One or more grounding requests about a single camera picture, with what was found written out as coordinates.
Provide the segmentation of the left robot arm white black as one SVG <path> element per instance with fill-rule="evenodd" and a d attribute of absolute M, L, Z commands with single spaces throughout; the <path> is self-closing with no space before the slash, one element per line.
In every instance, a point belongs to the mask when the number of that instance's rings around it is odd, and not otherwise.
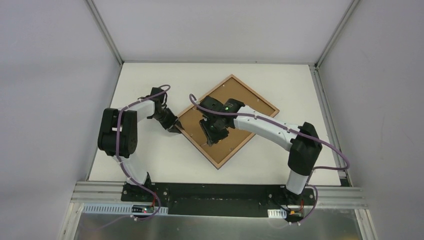
<path fill-rule="evenodd" d="M 134 197 L 143 203 L 157 198 L 157 194 L 150 187 L 150 175 L 136 153 L 138 124 L 156 120 L 167 132 L 181 133 L 181 122 L 167 106 L 170 88 L 169 84 L 153 87 L 150 94 L 135 102 L 120 109 L 106 108 L 102 114 L 97 147 L 117 162 L 126 183 L 135 186 Z"/>

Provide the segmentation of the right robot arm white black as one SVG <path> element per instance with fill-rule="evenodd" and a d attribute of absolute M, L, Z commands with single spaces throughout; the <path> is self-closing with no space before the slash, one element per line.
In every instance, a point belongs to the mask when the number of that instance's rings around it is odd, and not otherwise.
<path fill-rule="evenodd" d="M 305 122 L 298 126 L 274 121 L 233 98 L 221 103 L 207 96 L 195 107 L 202 114 L 199 125 L 210 147 L 227 138 L 229 129 L 237 129 L 265 138 L 288 151 L 290 172 L 283 188 L 284 200 L 290 205 L 303 200 L 303 190 L 323 148 L 312 124 Z"/>

